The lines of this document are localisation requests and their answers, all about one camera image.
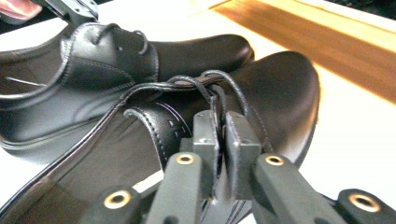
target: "metal ring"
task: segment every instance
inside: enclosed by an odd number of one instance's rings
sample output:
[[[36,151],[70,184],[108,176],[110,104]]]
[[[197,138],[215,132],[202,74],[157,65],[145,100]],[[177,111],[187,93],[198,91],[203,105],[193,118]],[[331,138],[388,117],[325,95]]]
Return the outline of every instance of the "metal ring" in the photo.
[[[374,213],[381,210],[381,206],[376,201],[362,194],[351,194],[349,200],[353,205],[366,212]]]
[[[194,162],[194,157],[190,154],[182,154],[176,158],[176,161],[179,164],[188,165]]]
[[[119,190],[105,198],[104,205],[109,209],[118,209],[131,201],[131,194],[126,190]]]
[[[277,166],[283,165],[285,163],[283,159],[278,156],[268,156],[267,158],[265,158],[265,160],[271,165]]]

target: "clamp jaw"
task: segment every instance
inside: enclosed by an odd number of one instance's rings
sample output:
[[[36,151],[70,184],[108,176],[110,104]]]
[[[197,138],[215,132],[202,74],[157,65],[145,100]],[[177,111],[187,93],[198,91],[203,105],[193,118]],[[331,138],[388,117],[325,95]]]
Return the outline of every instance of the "clamp jaw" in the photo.
[[[343,190],[336,201],[317,193],[287,158],[262,153],[244,116],[228,112],[224,136],[218,127],[213,111],[195,115],[194,137],[182,140],[180,152],[169,159],[164,179],[151,188],[149,200],[130,187],[107,191],[80,223],[200,223],[203,201],[216,200],[221,166],[227,170],[231,198],[251,201],[257,223],[396,223],[396,212],[363,190]],[[117,192],[129,196],[120,204],[114,201],[118,209],[105,207]],[[142,213],[147,202],[149,212]]]
[[[97,21],[98,6],[93,0],[31,0],[48,8],[56,16],[77,28],[82,23]]]

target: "wooden floor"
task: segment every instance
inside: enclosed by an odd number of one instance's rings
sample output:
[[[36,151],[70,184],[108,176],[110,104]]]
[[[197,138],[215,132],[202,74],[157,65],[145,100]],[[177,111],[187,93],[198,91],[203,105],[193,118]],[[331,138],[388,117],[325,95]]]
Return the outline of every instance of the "wooden floor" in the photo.
[[[396,103],[395,33],[295,1],[233,0],[213,10]]]

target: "shoe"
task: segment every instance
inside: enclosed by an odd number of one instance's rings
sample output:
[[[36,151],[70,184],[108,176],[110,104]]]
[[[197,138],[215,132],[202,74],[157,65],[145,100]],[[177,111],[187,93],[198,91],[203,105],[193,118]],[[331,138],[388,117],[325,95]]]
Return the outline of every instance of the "shoe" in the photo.
[[[248,120],[263,151],[280,153],[300,165],[318,118],[318,75],[312,64],[287,51],[230,75],[246,96]],[[244,112],[228,82],[216,76],[201,81],[206,86],[219,82],[228,110]],[[140,84],[127,91],[89,134],[8,201],[0,211],[0,223],[77,223],[107,189],[135,189],[150,179],[141,194],[152,190],[152,179],[161,180],[158,174],[178,152],[181,139],[194,135],[193,116],[209,108],[202,94],[185,83]],[[205,210],[204,223],[236,223],[250,207],[219,199]]]
[[[1,90],[8,91],[0,95],[1,147],[8,152],[40,150],[35,154],[51,161],[136,83],[195,77],[212,68],[233,71],[254,58],[238,35],[148,42],[141,32],[97,23],[85,23],[62,39],[67,32],[38,48],[0,54]],[[19,91],[26,86],[30,89]]]

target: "white surface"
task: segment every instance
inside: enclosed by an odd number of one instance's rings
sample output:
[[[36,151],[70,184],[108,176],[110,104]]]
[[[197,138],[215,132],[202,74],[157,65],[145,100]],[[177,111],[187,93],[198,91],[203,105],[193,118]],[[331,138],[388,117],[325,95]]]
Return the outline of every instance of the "white surface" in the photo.
[[[244,36],[256,59],[284,50],[211,11],[188,17],[176,4],[114,1],[100,6],[100,22],[115,22],[126,30],[141,30],[149,40],[183,40],[226,33]],[[0,50],[36,45],[54,36],[64,23],[46,21],[0,35]],[[301,169],[318,191],[336,198],[341,189],[367,190],[396,208],[396,106],[318,67],[322,84],[319,122]],[[0,205],[43,165],[20,161],[0,150]]]
[[[375,14],[360,11],[351,7],[344,7],[325,0],[296,0],[296,1],[305,3],[313,7],[318,7],[323,10],[330,11],[332,13],[344,17],[348,17],[355,21],[362,21],[367,24],[371,24],[373,26],[379,27],[381,29],[396,33],[396,21],[385,17],[377,16]]]
[[[139,183],[135,184],[132,188],[137,192],[141,193],[145,190],[151,188],[152,186],[160,183],[163,180],[163,170],[159,170],[153,175],[150,175],[146,179],[140,181]]]

